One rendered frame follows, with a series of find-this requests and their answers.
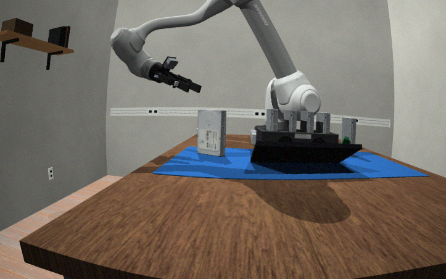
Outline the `dark grey drive dock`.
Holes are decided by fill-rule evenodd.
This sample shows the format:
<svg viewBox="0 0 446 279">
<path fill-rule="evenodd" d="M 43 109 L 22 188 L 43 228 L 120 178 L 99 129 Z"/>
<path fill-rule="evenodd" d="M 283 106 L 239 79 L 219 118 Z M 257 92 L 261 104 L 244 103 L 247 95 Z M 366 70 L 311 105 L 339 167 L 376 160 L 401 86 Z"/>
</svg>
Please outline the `dark grey drive dock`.
<svg viewBox="0 0 446 279">
<path fill-rule="evenodd" d="M 259 130 L 260 129 L 260 130 Z M 262 130 L 262 131 L 261 131 Z M 283 128 L 278 128 L 285 131 Z M 277 132 L 268 131 L 263 128 L 257 128 L 256 141 L 280 141 L 280 142 L 300 142 L 300 143 L 338 143 L 339 135 L 335 133 L 320 133 L 314 130 L 314 133 L 306 133 L 296 129 L 296 132 Z"/>
</svg>

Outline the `blue flat mat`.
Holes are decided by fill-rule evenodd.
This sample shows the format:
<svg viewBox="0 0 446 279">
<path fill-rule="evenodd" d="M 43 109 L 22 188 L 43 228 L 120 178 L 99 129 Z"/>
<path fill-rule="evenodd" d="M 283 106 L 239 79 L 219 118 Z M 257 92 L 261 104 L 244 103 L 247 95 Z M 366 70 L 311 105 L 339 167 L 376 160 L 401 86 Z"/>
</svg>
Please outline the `blue flat mat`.
<svg viewBox="0 0 446 279">
<path fill-rule="evenodd" d="M 340 163 L 250 162 L 253 149 L 225 148 L 225 156 L 197 153 L 189 146 L 152 174 L 239 180 L 338 180 L 429 177 L 370 152 Z"/>
</svg>

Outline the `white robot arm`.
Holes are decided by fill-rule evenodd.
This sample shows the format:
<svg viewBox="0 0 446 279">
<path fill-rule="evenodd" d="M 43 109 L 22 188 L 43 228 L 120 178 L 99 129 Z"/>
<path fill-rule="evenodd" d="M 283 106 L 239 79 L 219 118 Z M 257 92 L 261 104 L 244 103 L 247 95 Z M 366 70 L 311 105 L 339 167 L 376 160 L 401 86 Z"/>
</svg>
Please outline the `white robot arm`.
<svg viewBox="0 0 446 279">
<path fill-rule="evenodd" d="M 233 5 L 240 8 L 276 76 L 266 90 L 265 115 L 266 109 L 278 109 L 278 128 L 284 128 L 284 109 L 296 110 L 297 121 L 300 121 L 302 110 L 316 115 L 321 106 L 320 96 L 306 76 L 295 69 L 260 0 L 208 0 L 199 10 L 189 15 L 154 19 L 138 28 L 118 28 L 112 33 L 110 44 L 131 73 L 153 81 L 149 78 L 149 71 L 154 64 L 162 63 L 141 49 L 148 34 L 164 28 L 196 25 Z M 173 70 L 177 63 L 175 57 L 167 56 L 162 70 Z"/>
</svg>

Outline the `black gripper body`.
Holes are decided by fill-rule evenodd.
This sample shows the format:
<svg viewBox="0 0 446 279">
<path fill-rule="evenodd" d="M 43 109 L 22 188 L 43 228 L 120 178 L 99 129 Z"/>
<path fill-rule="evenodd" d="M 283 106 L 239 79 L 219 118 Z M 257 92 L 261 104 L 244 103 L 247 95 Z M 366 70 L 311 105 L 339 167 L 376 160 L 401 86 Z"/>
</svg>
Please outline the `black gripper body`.
<svg viewBox="0 0 446 279">
<path fill-rule="evenodd" d="M 166 74 L 163 73 L 166 70 L 162 70 L 162 68 L 163 68 L 162 64 L 154 64 L 149 71 L 149 78 L 151 80 L 156 81 L 157 83 L 162 83 L 161 81 L 154 79 L 154 75 L 156 72 L 167 76 Z M 166 71 L 166 72 L 169 72 L 169 71 Z"/>
</svg>

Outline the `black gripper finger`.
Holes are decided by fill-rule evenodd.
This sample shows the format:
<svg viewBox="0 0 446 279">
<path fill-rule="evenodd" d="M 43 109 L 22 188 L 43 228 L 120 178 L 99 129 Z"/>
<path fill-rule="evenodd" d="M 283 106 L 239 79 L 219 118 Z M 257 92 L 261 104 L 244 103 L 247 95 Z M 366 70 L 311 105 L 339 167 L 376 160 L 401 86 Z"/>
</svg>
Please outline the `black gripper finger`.
<svg viewBox="0 0 446 279">
<path fill-rule="evenodd" d="M 187 93 L 189 92 L 189 89 L 190 89 L 191 85 L 171 77 L 170 74 L 168 72 L 166 72 L 166 71 L 164 71 L 163 73 L 166 74 L 167 76 L 162 75 L 162 74 L 156 72 L 155 75 L 154 75 L 154 79 L 159 80 L 159 81 L 161 81 L 163 83 L 166 83 L 166 84 L 168 84 L 170 86 L 173 85 L 173 88 L 177 87 L 177 88 L 179 88 L 179 89 L 181 89 L 181 90 L 183 90 L 183 91 L 185 91 Z"/>
<path fill-rule="evenodd" d="M 200 93 L 200 89 L 201 89 L 201 87 L 202 87 L 201 85 L 198 85 L 198 84 L 192 82 L 191 79 L 187 79 L 187 78 L 185 78 L 185 77 L 182 77 L 181 75 L 176 75 L 176 74 L 174 74 L 174 73 L 172 73 L 172 72 L 168 72 L 168 73 L 169 73 L 170 75 L 173 75 L 175 79 L 177 79 L 177 80 L 181 80 L 181 81 L 183 81 L 183 82 L 185 82 L 185 83 L 191 85 L 191 86 L 190 86 L 190 90 L 193 90 L 193 91 L 195 91 L 195 92 L 197 92 L 197 93 Z"/>
</svg>

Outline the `status display screen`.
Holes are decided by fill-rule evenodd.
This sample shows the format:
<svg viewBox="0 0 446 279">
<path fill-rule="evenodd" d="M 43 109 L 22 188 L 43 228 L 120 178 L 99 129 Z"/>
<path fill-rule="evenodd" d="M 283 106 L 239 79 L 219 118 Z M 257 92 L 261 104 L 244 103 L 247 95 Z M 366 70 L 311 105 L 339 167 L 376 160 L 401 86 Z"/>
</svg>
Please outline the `status display screen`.
<svg viewBox="0 0 446 279">
<path fill-rule="evenodd" d="M 250 162 L 340 163 L 362 149 L 362 144 L 256 141 Z"/>
</svg>

